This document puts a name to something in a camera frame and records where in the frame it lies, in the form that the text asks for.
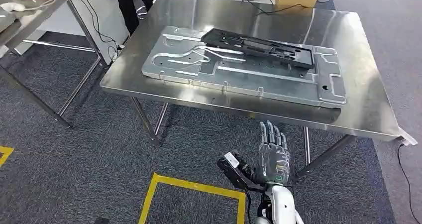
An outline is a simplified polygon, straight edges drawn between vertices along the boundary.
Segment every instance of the white cable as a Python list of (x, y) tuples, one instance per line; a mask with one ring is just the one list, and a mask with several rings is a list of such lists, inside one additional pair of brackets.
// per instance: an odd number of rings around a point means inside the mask
[(40, 8), (43, 8), (43, 7), (45, 7), (45, 6), (48, 6), (48, 5), (53, 4), (55, 1), (56, 1), (56, 0), (48, 0), (48, 1), (43, 2), (40, 6), (37, 6), (37, 7), (31, 7), (31, 8), (25, 8), (25, 11), (38, 10), (38, 9), (40, 9)]
[(315, 9), (314, 9), (314, 8), (312, 8), (312, 18), (311, 18), (311, 22), (309, 23), (309, 28), (308, 28), (308, 31), (307, 31), (307, 33), (306, 33), (306, 35), (305, 35), (305, 38), (304, 38), (303, 44), (305, 44), (305, 43), (306, 43), (306, 41), (307, 41), (307, 39), (308, 39), (309, 33), (310, 33), (310, 31), (311, 31), (312, 23), (314, 22), (314, 16), (315, 16)]

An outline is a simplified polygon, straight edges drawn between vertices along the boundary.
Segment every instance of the metal table frame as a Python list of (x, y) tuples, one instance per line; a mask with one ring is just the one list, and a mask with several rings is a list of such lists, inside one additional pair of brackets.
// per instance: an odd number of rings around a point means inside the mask
[[(258, 6), (263, 10), (273, 9), (267, 4)], [(258, 12), (254, 7), (245, 6), (239, 1), (157, 0), (149, 11), (148, 18), (138, 27), (114, 65), (103, 77), (100, 86), (107, 92), (130, 97), (152, 144), (157, 147), (160, 145), (157, 134), (168, 103), (217, 112), (253, 115), (258, 120), (304, 126), (305, 168), (299, 171), (296, 177), (302, 177), (318, 167), (346, 145), (355, 142), (357, 136), (385, 141), (400, 137), (397, 120), (357, 14), (303, 9), (298, 15), (285, 12), (279, 16), (258, 17)], [(337, 113), (332, 109), (259, 99), (201, 87), (193, 88), (190, 84), (164, 82), (142, 74), (142, 64), (166, 26), (203, 31), (212, 26), (230, 30), (233, 29), (234, 14), (238, 20), (238, 33), (244, 32), (246, 35), (263, 39), (335, 48), (339, 52), (342, 68), (346, 70), (343, 75), (349, 100), (345, 108)], [(164, 103), (155, 128), (148, 120), (139, 99)], [(312, 160), (308, 127), (340, 132), (345, 136)]]
[[(13, 41), (8, 41), (6, 46), (9, 47), (9, 49), (13, 49), (16, 45), (18, 45), (20, 42), (26, 42), (26, 43), (32, 43), (32, 44), (38, 44), (38, 45), (46, 45), (46, 46), (52, 46), (52, 47), (60, 47), (64, 49), (72, 49), (72, 50), (79, 50), (84, 52), (95, 52), (97, 54), (97, 59), (95, 62), (90, 66), (86, 74), (83, 76), (81, 81), (78, 83), (78, 85), (75, 87), (75, 89), (72, 91), (70, 96), (67, 98), (66, 102), (63, 104), (59, 112), (55, 112), (51, 107), (49, 107), (40, 97), (38, 97), (35, 93), (33, 93), (28, 87), (26, 87), (22, 82), (20, 82), (14, 75), (9, 73), (6, 68), (0, 65), (0, 75), (4, 77), (11, 85), (17, 87), (20, 89), (29, 99), (31, 99), (33, 102), (35, 102), (37, 105), (39, 105), (45, 112), (47, 112), (50, 116), (52, 116), (56, 121), (58, 121), (61, 125), (63, 125), (65, 128), (70, 128), (71, 125), (68, 123), (64, 118), (63, 114), (68, 109), (69, 105), (72, 103), (72, 101), (75, 99), (76, 95), (79, 93), (81, 88), (84, 86), (84, 84), (87, 82), (88, 78), (91, 76), (95, 68), (98, 64), (103, 66), (104, 68), (107, 68), (107, 63), (104, 60), (104, 57), (102, 56), (99, 48), (94, 42), (94, 39), (92, 38), (91, 34), (88, 31), (87, 26), (84, 24), (80, 14), (75, 8), (75, 5), (71, 0), (56, 0), (56, 2), (66, 2), (69, 6), (72, 14), (74, 15), (75, 19), (77, 20), (78, 24), (81, 26), (81, 29), (83, 30), (88, 42), (90, 43), (92, 48), (88, 47), (81, 47), (81, 46), (72, 46), (72, 45), (66, 45), (66, 44), (60, 44), (55, 42), (46, 42), (46, 41), (34, 41), (34, 40), (28, 40), (28, 39), (14, 39)], [(55, 4), (54, 8), (50, 9), (48, 12), (51, 14), (56, 9), (60, 7), (61, 4)], [(38, 17), (34, 18), (38, 19), (35, 24), (33, 25), (32, 22), (30, 22), (27, 27), (30, 27), (29, 29), (26, 29), (24, 32), (22, 32), (21, 35), (27, 35), (34, 32), (37, 27), (48, 18), (47, 14), (43, 14), (40, 19)]]

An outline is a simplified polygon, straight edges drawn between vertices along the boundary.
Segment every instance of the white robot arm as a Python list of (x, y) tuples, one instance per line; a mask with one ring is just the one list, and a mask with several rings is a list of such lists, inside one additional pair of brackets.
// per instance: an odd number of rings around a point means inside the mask
[[(304, 224), (295, 209), (295, 200), (289, 189), (281, 185), (272, 185), (265, 194), (271, 199), (273, 224)], [(255, 224), (271, 224), (271, 222), (267, 218), (258, 217)]]
[(290, 175), (286, 138), (269, 121), (260, 122), (260, 128), (260, 163), (255, 169), (243, 161), (237, 151), (227, 153), (217, 165), (235, 187), (262, 193), (255, 224), (304, 224), (295, 209), (292, 193), (284, 187)]

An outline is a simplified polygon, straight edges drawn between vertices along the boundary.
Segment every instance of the yellow floor marking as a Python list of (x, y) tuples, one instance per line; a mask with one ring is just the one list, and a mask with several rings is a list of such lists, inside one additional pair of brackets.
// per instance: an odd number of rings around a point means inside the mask
[(151, 184), (148, 188), (148, 193), (146, 194), (144, 205), (141, 211), (141, 217), (138, 224), (144, 224), (148, 216), (149, 208), (151, 206), (152, 197), (154, 196), (155, 189), (157, 188), (158, 183), (164, 183), (176, 187), (192, 189), (200, 192), (216, 194), (229, 198), (236, 198), (239, 200), (237, 205), (237, 224), (243, 224), (245, 222), (245, 202), (246, 196), (244, 193), (228, 190), (224, 188), (213, 187), (209, 185), (193, 183), (185, 180), (180, 180), (176, 178), (169, 178), (165, 176), (160, 176), (156, 173), (152, 176)]
[(1, 166), (4, 164), (4, 162), (6, 162), (6, 159), (9, 158), (9, 155), (13, 152), (13, 148), (8, 148), (8, 147), (1, 147), (0, 146), (0, 153), (2, 153), (3, 155), (0, 158), (0, 168)]

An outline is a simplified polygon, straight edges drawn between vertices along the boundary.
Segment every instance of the metal plate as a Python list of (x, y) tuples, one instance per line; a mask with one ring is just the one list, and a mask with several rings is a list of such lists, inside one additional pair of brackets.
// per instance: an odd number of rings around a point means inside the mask
[(142, 67), (154, 79), (179, 82), (263, 98), (326, 108), (346, 104), (336, 50), (289, 44), (313, 51), (316, 68), (246, 56), (241, 52), (206, 47), (205, 32), (167, 26)]

